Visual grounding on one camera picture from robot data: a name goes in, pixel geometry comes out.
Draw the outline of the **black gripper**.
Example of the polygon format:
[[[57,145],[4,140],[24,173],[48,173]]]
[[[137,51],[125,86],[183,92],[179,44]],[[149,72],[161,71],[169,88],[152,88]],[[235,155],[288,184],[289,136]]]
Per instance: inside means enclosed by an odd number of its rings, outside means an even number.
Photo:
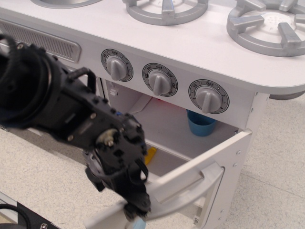
[[[105,188],[111,189],[123,197],[127,201],[123,212],[129,222],[134,221],[137,217],[146,219],[151,210],[151,201],[146,192],[147,179],[141,179],[141,173],[148,176],[148,169],[143,160],[137,159],[127,168],[107,175],[94,153],[84,152],[83,156],[87,163],[85,173],[94,187],[99,192]]]

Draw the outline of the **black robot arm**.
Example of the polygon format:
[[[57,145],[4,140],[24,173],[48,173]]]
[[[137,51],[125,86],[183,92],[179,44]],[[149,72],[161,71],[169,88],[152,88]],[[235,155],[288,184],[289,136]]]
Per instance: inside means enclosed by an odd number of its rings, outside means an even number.
[[[128,220],[145,217],[151,202],[141,179],[148,175],[141,124],[96,94],[90,69],[71,72],[43,48],[0,37],[9,47],[0,56],[1,125],[34,128],[81,148],[86,175],[96,189],[109,188],[123,197]]]

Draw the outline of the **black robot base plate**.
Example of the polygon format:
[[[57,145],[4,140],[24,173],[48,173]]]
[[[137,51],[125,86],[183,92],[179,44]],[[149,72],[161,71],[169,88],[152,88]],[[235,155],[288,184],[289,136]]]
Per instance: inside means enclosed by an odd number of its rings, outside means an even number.
[[[16,212],[18,219],[17,223],[1,223],[1,229],[60,229],[54,223],[43,218],[19,202],[17,202],[16,206],[3,203],[0,205],[0,209]]]

